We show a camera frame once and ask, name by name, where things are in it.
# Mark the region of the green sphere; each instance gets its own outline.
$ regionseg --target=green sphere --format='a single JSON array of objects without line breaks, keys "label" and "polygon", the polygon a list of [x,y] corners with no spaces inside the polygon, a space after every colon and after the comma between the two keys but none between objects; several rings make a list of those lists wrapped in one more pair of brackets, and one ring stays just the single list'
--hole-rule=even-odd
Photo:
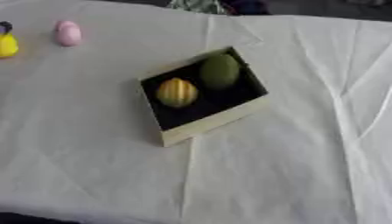
[{"label": "green sphere", "polygon": [[228,54],[219,54],[206,59],[200,69],[200,78],[206,87],[214,90],[229,88],[240,74],[240,65]]}]

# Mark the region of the white cloth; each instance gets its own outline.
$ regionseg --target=white cloth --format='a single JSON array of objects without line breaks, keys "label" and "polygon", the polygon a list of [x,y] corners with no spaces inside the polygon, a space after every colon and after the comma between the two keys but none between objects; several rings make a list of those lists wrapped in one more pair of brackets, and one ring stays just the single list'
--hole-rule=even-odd
[{"label": "white cloth", "polygon": [[[59,19],[82,45],[54,44]],[[150,6],[0,2],[0,210],[91,223],[392,222],[392,24],[222,17]],[[237,46],[258,113],[171,148],[135,78]]]}]

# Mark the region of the yellow object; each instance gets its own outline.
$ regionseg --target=yellow object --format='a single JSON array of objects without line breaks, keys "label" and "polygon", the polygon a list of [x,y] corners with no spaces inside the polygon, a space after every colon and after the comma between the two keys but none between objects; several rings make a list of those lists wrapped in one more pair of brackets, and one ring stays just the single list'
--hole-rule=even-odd
[{"label": "yellow object", "polygon": [[18,42],[12,34],[0,34],[0,58],[14,56],[18,50]]},{"label": "yellow object", "polygon": [[166,106],[176,109],[193,103],[198,97],[198,89],[187,80],[173,78],[164,81],[157,90],[157,98]]}]

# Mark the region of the pink ball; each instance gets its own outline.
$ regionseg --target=pink ball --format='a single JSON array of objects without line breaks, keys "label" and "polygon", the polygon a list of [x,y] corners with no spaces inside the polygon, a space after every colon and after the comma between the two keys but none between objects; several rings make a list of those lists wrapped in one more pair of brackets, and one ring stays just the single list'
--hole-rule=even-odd
[{"label": "pink ball", "polygon": [[81,28],[72,21],[59,21],[55,26],[55,38],[63,46],[81,43]]}]

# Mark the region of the open box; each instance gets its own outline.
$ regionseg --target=open box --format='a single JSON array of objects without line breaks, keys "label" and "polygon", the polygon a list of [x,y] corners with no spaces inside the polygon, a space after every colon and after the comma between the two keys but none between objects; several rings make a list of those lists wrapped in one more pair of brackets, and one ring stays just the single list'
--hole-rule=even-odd
[{"label": "open box", "polygon": [[[228,53],[240,64],[237,82],[232,87],[220,91],[206,88],[199,76],[200,66],[204,60],[217,53]],[[199,90],[197,100],[190,106],[169,108],[157,99],[159,85],[174,77],[190,81]],[[254,113],[260,108],[264,96],[268,93],[233,47],[182,61],[140,82],[159,125],[164,146],[170,146]]]}]

